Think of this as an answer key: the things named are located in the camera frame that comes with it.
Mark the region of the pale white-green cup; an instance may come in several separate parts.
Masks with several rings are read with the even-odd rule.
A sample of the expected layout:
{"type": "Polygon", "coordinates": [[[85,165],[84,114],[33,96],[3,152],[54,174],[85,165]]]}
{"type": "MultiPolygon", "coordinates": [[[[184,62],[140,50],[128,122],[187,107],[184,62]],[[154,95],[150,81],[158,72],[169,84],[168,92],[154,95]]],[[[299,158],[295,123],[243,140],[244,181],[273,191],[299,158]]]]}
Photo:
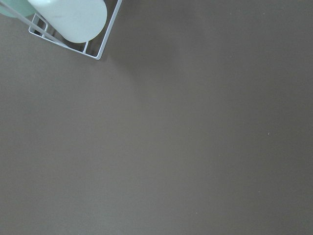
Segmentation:
{"type": "Polygon", "coordinates": [[[94,39],[107,20],[103,0],[30,0],[29,3],[59,34],[73,43],[94,39]]]}

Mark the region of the mint green cup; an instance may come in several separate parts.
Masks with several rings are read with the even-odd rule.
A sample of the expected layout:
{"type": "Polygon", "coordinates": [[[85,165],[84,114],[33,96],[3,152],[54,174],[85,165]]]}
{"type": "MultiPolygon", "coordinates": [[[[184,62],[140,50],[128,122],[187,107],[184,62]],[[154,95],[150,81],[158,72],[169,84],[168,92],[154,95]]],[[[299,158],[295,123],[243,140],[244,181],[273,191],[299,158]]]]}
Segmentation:
{"type": "Polygon", "coordinates": [[[27,0],[3,0],[3,2],[24,17],[31,16],[35,13],[34,7],[27,0]]]}

